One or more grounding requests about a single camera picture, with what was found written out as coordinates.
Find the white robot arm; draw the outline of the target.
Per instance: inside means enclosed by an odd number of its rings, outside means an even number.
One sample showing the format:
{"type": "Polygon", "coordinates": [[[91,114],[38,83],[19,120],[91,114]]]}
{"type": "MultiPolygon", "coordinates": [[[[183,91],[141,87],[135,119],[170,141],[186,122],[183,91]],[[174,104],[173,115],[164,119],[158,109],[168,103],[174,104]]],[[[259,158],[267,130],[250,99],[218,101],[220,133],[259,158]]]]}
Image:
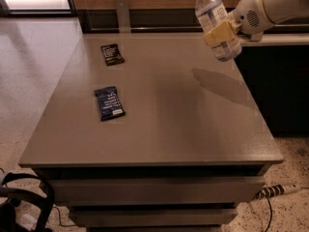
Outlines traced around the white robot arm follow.
{"type": "Polygon", "coordinates": [[[309,0],[240,0],[203,38],[208,46],[238,40],[238,32],[260,34],[293,18],[309,16],[309,0]]]}

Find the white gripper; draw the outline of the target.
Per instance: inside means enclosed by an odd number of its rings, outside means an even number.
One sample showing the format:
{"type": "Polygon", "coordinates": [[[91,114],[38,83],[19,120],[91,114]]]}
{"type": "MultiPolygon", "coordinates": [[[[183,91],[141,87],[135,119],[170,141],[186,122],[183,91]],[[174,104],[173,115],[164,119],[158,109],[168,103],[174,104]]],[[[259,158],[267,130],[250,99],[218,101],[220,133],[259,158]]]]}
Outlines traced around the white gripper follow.
{"type": "Polygon", "coordinates": [[[237,38],[238,31],[246,35],[255,35],[274,26],[268,18],[264,0],[240,0],[233,10],[234,19],[224,19],[213,26],[209,19],[204,20],[203,39],[210,47],[237,38]]]}

